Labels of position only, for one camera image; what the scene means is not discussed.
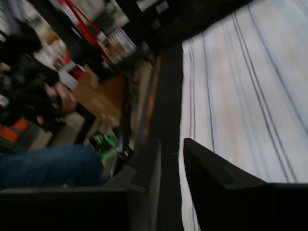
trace white cloth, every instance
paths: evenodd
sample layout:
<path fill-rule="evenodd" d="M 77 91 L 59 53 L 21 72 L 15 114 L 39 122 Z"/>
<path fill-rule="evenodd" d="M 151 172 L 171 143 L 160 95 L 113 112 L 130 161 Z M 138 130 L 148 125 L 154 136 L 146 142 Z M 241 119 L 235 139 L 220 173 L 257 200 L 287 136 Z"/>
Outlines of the white cloth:
<path fill-rule="evenodd" d="M 200 227 L 185 175 L 184 138 L 266 182 L 307 183 L 308 1 L 254 2 L 183 42 L 183 52 L 185 230 Z"/>

